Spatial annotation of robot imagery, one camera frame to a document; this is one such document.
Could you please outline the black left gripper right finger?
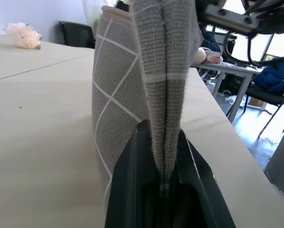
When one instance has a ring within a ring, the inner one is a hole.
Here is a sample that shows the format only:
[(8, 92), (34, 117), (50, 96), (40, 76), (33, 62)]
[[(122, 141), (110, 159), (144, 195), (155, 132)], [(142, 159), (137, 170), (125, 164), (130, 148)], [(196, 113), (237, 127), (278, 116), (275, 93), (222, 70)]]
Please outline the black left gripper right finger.
[(180, 131), (176, 228), (236, 228), (211, 167)]

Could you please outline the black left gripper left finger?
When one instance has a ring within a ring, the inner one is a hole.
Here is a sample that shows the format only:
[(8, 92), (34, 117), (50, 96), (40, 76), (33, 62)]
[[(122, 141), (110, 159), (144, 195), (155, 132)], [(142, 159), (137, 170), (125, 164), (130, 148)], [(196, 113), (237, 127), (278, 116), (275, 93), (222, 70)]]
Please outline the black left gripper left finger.
[(159, 174), (151, 149), (150, 122), (134, 128), (115, 164), (105, 228), (155, 228)]

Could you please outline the grey plaid fabric pouch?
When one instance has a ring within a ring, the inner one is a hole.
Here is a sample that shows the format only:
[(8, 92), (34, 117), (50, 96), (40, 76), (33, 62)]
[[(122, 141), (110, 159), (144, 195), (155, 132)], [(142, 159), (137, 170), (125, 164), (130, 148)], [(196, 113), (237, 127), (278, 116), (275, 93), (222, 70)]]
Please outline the grey plaid fabric pouch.
[(186, 76), (203, 37), (196, 0), (134, 0), (104, 6), (92, 76), (92, 121), (104, 201), (135, 126), (150, 121), (151, 146), (166, 198), (176, 161)]

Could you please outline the bystander bare hand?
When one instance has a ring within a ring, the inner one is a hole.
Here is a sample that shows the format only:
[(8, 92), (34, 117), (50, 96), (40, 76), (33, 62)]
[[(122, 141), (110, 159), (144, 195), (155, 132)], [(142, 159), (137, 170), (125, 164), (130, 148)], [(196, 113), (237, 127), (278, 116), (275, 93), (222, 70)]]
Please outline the bystander bare hand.
[(220, 55), (211, 54), (208, 55), (204, 61), (206, 64), (220, 64), (223, 61), (223, 58)]

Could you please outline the white office desk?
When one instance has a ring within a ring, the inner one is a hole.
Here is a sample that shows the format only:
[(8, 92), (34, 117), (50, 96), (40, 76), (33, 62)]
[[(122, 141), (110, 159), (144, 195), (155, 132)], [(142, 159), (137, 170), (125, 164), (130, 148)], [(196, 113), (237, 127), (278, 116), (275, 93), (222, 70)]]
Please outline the white office desk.
[(228, 120), (230, 121), (230, 123), (232, 123), (235, 119), (236, 113), (240, 107), (240, 103), (246, 93), (249, 83), (252, 80), (252, 77), (259, 75), (262, 72), (262, 69), (260, 68), (254, 69), (252, 67), (241, 67), (241, 66), (236, 66), (236, 65), (226, 63), (226, 62), (222, 62), (220, 64), (200, 64), (200, 65), (197, 65), (197, 67), (201, 69), (207, 69), (207, 70), (220, 72), (220, 76), (218, 77), (217, 83), (212, 92), (212, 95), (214, 98), (216, 98), (218, 94), (218, 90), (222, 83), (222, 80), (225, 79), (226, 74), (232, 74), (232, 75), (236, 75), (236, 76), (243, 78), (243, 81), (239, 88), (239, 92), (236, 96), (234, 104), (232, 108), (230, 109), (230, 112), (228, 115)]

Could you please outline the blue jacket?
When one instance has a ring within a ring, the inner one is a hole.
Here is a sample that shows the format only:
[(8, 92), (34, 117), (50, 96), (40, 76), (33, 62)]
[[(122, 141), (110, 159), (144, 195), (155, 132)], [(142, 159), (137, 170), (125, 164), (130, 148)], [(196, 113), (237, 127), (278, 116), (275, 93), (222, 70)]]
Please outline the blue jacket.
[(254, 84), (273, 94), (284, 92), (284, 62), (266, 67), (255, 79)]

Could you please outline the black mesh office chair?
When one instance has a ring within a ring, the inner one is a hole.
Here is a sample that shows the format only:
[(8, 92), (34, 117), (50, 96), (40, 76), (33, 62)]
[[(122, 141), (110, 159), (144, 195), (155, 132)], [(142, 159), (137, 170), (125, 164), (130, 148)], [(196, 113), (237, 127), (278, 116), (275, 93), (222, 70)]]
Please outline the black mesh office chair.
[(69, 21), (59, 21), (66, 46), (78, 48), (95, 48), (92, 27)]

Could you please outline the bystander dark blue torso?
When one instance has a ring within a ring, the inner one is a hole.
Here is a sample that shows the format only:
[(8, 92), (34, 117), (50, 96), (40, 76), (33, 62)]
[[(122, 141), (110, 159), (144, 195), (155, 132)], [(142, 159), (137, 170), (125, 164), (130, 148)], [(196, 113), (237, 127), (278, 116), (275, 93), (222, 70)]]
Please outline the bystander dark blue torso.
[(210, 31), (207, 31), (205, 28), (201, 30), (203, 36), (203, 42), (201, 47), (208, 48), (211, 51), (221, 53), (220, 47), (216, 42), (214, 34)]

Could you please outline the pink fluffy plush toy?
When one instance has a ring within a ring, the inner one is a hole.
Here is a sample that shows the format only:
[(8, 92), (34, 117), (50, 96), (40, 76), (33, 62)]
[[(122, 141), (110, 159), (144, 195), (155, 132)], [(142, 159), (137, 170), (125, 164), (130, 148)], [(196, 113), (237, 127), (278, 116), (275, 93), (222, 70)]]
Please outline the pink fluffy plush toy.
[(41, 49), (42, 35), (25, 23), (7, 23), (3, 29), (11, 43), (23, 49)]

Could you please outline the black metal frame chair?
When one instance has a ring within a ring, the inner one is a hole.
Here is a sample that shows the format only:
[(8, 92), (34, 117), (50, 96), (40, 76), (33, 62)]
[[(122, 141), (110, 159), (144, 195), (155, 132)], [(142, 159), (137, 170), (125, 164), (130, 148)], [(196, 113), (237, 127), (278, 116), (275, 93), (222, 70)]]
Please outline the black metal frame chair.
[(248, 104), (248, 98), (256, 98), (260, 101), (263, 101), (265, 103), (268, 103), (270, 105), (277, 106), (277, 110), (272, 114), (270, 120), (266, 123), (266, 125), (263, 127), (261, 132), (258, 135), (258, 138), (262, 135), (262, 133), (265, 131), (269, 123), (272, 121), (272, 119), (275, 117), (277, 112), (280, 110), (280, 108), (284, 105), (284, 96), (282, 94), (273, 94), (270, 92), (265, 91), (259, 86), (252, 85), (250, 84), (245, 92), (246, 94), (246, 99), (245, 99), (245, 105), (244, 105), (244, 110), (243, 113), (246, 112), (247, 104)]

